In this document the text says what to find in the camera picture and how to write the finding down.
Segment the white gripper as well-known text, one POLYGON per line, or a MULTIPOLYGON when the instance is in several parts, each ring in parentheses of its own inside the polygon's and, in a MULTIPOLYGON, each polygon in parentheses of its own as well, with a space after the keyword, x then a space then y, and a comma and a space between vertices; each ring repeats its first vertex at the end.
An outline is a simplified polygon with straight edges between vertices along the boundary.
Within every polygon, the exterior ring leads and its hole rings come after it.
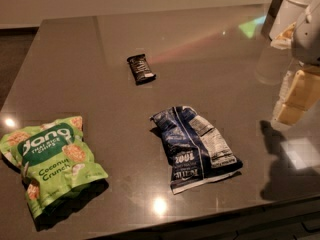
MULTIPOLYGON (((292 36, 292 55, 304 64, 320 65, 320 0, 312 0, 299 15, 292 36)), ((288 71, 283 78, 273 116, 294 125, 320 99, 320 74, 288 71)))

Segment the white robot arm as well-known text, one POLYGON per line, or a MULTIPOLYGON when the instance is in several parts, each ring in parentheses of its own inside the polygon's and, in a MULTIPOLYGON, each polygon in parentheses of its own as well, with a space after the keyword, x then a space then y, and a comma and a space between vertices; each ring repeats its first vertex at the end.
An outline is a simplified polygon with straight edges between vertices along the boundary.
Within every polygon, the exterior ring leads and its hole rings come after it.
POLYGON ((320 0, 283 0, 269 36, 273 48, 289 49, 301 66, 287 71, 273 110, 271 126, 283 131, 320 99, 320 0))

